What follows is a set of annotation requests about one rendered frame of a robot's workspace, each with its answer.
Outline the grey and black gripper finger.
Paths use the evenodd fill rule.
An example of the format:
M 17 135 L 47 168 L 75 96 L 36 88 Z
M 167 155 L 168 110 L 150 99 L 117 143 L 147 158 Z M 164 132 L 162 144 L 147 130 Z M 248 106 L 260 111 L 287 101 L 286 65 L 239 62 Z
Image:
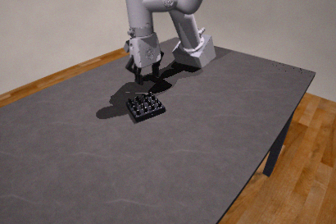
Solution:
M 163 55 L 164 55 L 164 53 L 161 51 L 161 59 L 162 59 Z M 160 74 L 159 74 L 160 62 L 161 62 L 161 60 L 153 63 L 153 65 L 152 65 L 152 74 L 156 77 L 160 76 Z
M 141 73 L 141 70 L 142 68 L 138 68 L 136 67 L 136 65 L 134 64 L 134 69 L 132 68 L 132 65 L 134 64 L 134 56 L 132 56 L 129 60 L 129 62 L 127 63 L 127 65 L 125 66 L 125 68 L 130 71 L 130 72 L 133 72 L 134 75 L 135 75 L 135 80 L 137 82 L 137 84 L 139 85 L 143 85 L 143 77 L 142 75 L 140 74 Z

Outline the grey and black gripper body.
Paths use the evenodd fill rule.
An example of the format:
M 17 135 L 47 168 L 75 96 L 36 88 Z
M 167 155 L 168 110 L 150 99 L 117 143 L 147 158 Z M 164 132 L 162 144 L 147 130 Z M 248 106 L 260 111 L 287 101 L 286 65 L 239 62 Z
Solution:
M 134 56 L 134 63 L 138 68 L 150 66 L 161 60 L 161 50 L 157 37 L 154 32 L 149 36 L 129 37 L 129 55 Z M 133 66 L 134 66 L 133 64 Z

